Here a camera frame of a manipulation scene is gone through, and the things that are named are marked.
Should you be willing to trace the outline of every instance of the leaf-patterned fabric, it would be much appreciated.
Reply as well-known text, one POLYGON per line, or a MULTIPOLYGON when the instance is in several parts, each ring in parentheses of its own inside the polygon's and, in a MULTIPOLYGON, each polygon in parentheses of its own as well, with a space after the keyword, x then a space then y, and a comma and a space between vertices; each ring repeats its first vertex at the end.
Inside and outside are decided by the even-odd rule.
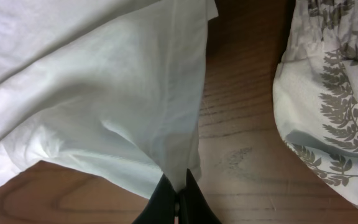
POLYGON ((297 0, 273 101, 288 147, 358 208, 358 1, 297 0))

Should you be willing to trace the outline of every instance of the white fabric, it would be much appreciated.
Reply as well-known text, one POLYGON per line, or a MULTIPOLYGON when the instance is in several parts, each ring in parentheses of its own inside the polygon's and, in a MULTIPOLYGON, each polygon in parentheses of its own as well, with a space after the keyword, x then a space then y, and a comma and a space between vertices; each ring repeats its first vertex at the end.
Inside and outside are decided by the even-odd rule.
POLYGON ((0 0, 0 186, 39 160, 149 197, 200 176, 213 0, 0 0))
POLYGON ((296 1, 273 102, 282 139, 358 208, 358 1, 296 1))

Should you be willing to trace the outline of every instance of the folded white cloth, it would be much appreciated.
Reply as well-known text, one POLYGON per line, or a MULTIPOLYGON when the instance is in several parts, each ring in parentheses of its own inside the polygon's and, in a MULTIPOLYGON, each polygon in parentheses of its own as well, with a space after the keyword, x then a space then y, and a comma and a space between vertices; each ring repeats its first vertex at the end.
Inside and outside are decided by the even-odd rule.
POLYGON ((44 160, 149 197, 200 176, 213 0, 0 0, 0 186, 44 160))
POLYGON ((282 139, 358 208, 358 1, 297 0, 273 102, 282 139))

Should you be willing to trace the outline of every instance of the wooden surface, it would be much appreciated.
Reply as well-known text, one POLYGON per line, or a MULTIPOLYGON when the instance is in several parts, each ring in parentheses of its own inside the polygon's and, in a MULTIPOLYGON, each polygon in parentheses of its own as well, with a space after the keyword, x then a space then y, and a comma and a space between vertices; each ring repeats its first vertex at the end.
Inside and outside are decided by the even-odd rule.
MULTIPOLYGON (((358 223, 358 211, 287 149, 272 80, 293 2, 217 0, 200 112, 199 185, 223 223, 358 223)), ((41 162, 0 188, 0 224, 131 223, 147 201, 108 181, 41 162)))

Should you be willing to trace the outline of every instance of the wood grain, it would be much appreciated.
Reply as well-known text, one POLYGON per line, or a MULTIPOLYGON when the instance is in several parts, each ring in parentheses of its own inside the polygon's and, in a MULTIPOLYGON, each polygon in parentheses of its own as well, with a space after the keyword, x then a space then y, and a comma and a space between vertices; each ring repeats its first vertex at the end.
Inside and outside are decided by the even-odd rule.
MULTIPOLYGON (((223 223, 358 223, 277 133, 272 80, 294 1, 217 0, 200 111, 199 185, 223 223)), ((100 177, 40 162, 0 188, 0 224, 131 223, 147 201, 100 177)))

